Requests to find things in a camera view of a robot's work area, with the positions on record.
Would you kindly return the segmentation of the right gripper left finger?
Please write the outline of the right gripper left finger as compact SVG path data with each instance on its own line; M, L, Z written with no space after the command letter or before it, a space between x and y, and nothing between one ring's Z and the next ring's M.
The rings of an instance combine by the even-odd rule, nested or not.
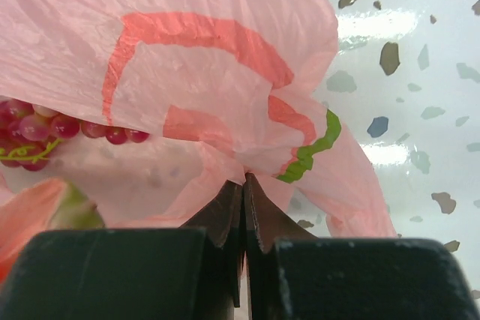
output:
M201 295L218 293L215 304L239 307L244 265L242 239L243 186L226 181L207 205L180 225L183 229L202 229L208 239L207 256L202 261Z

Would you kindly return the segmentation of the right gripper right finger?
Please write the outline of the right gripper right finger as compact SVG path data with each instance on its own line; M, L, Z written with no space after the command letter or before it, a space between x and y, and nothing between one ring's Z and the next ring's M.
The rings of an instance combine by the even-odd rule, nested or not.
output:
M243 185L243 218L249 318L283 319L287 312L282 304L275 241L315 241L317 237L276 206L251 173L246 174Z

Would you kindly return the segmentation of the pink plastic bag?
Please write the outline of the pink plastic bag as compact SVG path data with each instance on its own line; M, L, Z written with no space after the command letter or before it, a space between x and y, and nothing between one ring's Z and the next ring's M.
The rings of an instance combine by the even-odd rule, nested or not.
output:
M332 236L393 238L371 162L313 97L337 23L329 0L1 0L1 96L150 135L78 135L48 162L40 182L71 182L106 227L180 226L252 173Z

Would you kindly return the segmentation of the watermelon slice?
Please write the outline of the watermelon slice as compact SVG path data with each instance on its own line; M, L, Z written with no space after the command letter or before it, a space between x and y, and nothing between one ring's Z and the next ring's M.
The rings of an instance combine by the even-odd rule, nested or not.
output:
M36 234L104 226L95 202L61 178L47 179L10 197L1 204L1 282Z

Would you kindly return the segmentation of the red grape bunch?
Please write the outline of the red grape bunch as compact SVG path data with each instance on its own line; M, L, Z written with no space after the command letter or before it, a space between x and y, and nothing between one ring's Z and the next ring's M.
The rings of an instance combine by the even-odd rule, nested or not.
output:
M106 139L113 145L142 143L150 135L140 130L112 127L80 120L44 106L1 99L1 164L42 170L65 142L82 135Z

